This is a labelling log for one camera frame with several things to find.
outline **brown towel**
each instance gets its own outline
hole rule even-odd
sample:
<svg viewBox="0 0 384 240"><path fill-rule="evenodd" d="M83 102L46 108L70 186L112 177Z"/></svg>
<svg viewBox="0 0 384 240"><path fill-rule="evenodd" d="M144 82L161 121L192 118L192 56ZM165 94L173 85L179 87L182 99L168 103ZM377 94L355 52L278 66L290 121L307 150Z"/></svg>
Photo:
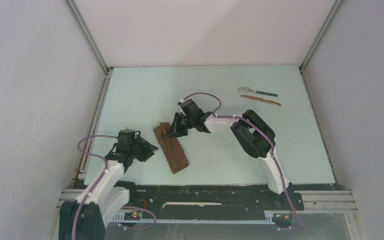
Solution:
<svg viewBox="0 0 384 240"><path fill-rule="evenodd" d="M160 122L159 126L154 128L153 132L155 133L155 136L158 139L158 143L164 152L171 172L176 174L187 168L189 166L189 161L186 158L186 155L178 139L175 137L165 137L169 129L170 123Z"/></svg>

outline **brown knife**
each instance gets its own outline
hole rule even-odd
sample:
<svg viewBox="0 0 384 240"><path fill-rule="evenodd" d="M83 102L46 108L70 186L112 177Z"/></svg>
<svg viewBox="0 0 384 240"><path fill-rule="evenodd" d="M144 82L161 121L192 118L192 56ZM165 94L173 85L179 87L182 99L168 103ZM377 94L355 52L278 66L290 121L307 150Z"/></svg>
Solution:
<svg viewBox="0 0 384 240"><path fill-rule="evenodd" d="M246 98L246 99L257 100L257 101L268 103L268 104L273 104L273 105L276 105L276 106L279 106L279 107L281 106L281 104L278 103L277 101L266 100L266 99L264 99L262 97L250 96L250 95L241 95L241 97Z"/></svg>

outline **fork handle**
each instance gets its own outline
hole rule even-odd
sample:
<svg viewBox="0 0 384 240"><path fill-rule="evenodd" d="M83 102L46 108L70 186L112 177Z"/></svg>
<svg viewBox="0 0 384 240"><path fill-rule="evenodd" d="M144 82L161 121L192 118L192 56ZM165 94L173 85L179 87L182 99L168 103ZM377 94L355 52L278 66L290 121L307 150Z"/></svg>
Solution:
<svg viewBox="0 0 384 240"><path fill-rule="evenodd" d="M256 94L262 94L262 95L267 95L267 96L272 96L272 97L277 97L278 95L275 93L270 93L270 92L265 92L265 91L255 91Z"/></svg>

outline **purple cable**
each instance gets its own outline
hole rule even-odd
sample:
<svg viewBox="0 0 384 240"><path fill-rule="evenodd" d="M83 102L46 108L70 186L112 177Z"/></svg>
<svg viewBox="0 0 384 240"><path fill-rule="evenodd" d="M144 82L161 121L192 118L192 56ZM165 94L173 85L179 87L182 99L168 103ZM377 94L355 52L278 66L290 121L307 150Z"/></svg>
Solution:
<svg viewBox="0 0 384 240"><path fill-rule="evenodd" d="M111 136L111 135L90 135L90 136L87 136L87 137L84 137L83 139L81 139L78 143L77 143L77 149L83 153L83 154L86 154L88 156L91 156L91 157L97 157L97 158L100 158L103 160L103 163L105 165L104 167L104 171L102 171L98 177L98 179L95 181L95 183L92 185L92 187L90 187L90 190L88 193L91 193L96 187L97 185L99 184L99 182L102 180L102 178L104 177L105 175L105 170L108 169L108 162L107 160L105 159L105 157L101 156L101 155L98 155L98 154L94 154L94 153L90 153L90 152L86 152L86 151L83 151L80 147L80 145L82 145L82 143L87 140L87 139L91 139L91 138L112 138L112 139L116 139L117 137L116 136ZM80 215L80 211L82 210L82 207L83 205L85 204L86 202L86 199L88 199L88 194L84 195L83 199L81 200L78 208L77 208L77 211L75 212L75 215L74 215L74 221L73 221L73 226L72 226L72 229L71 229L71 239L72 240L76 240L76 228L77 228L77 222L79 221L79 215Z"/></svg>
<svg viewBox="0 0 384 240"><path fill-rule="evenodd" d="M195 93L192 93L190 95L187 95L185 98L183 98L184 100L194 96L194 95L198 95L198 94L202 94L202 95L208 95L208 96L211 96L215 99L217 99L218 101L218 107L216 107L213 111L212 111L212 115L215 117L216 116L216 111L219 110L219 108L222 106L222 101L220 100L220 98L216 97L215 95L211 94L211 93L206 93L206 92L195 92Z"/></svg>
<svg viewBox="0 0 384 240"><path fill-rule="evenodd" d="M127 229L131 229L131 230L149 229L150 227L154 226L155 223L157 222L157 216L155 216L155 214L153 212L151 212L150 210L147 210L147 209L144 209L144 208L140 208L140 207L137 207L137 206L123 206L121 209L139 210L139 211L146 212L146 213L150 214L153 217L153 222L151 224L147 225L147 226L144 226L144 227L131 227L131 226L124 226L123 225ZM115 226L118 227L119 224L121 225L121 223L118 223L118 224L108 225L108 227L115 227Z"/></svg>
<svg viewBox="0 0 384 240"><path fill-rule="evenodd" d="M303 221L301 220L300 216L298 216L298 213L297 213L297 210L295 209L294 207L294 204L292 203L292 200L291 200L291 197L289 196L289 193L287 191L287 187L286 187L286 184L285 184L285 180L284 180L284 174L283 174L283 171L281 169L281 166L278 162L278 160L276 159L275 157L275 145L273 144L273 142L270 140L270 138L264 134L263 131L261 131L257 126L255 126L252 122L250 122L249 120L241 117L241 116L230 116L230 115L216 115L215 114L215 111L218 110L221 106L222 106L222 102L220 101L220 99L210 93L206 93L206 92L195 92L195 93L192 93L190 95L188 95L187 97L185 97L184 99L187 99L193 95L197 95L197 94L203 94L203 95L208 95L208 96L211 96L211 97L214 97L215 99L218 100L219 102L219 105L218 107L212 112L212 115L216 118L227 118L227 119L231 119L231 118L235 118L235 119L239 119L245 123L247 123L248 125L250 125L253 129L255 129L261 136L263 136L263 138L265 138L267 140L267 142L270 144L271 146L271 151L270 151L270 154L271 154L271 157L273 158L274 160L274 163L276 164L276 167L277 167L277 170L279 171L279 174L280 174L280 180L282 181L282 187L284 189L284 192L285 192L285 195L286 195L286 198L287 198L287 201L289 202L289 205L290 205L290 208L292 209L293 211L293 214L296 216L296 219L298 219L298 222L301 224L302 228L307 232L309 233L311 236L314 236L314 233L312 233L307 227L306 225L303 223Z"/></svg>

